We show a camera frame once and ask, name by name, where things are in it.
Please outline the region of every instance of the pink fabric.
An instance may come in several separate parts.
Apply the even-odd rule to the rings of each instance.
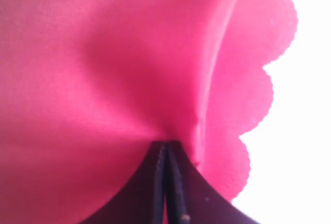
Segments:
[[[227,199],[242,190],[238,135],[267,114],[262,66],[293,39],[290,0],[0,0],[0,13],[2,224],[77,223],[152,140],[181,140]]]

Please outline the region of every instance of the black tweezers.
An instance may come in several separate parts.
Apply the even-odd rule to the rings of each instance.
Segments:
[[[153,142],[141,165],[105,206],[81,224],[258,224],[220,196],[179,142]]]

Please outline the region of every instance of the white background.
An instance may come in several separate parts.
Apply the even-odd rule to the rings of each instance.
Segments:
[[[331,224],[331,0],[293,0],[296,38],[265,67],[269,115],[242,136],[251,174],[233,201],[262,224]]]

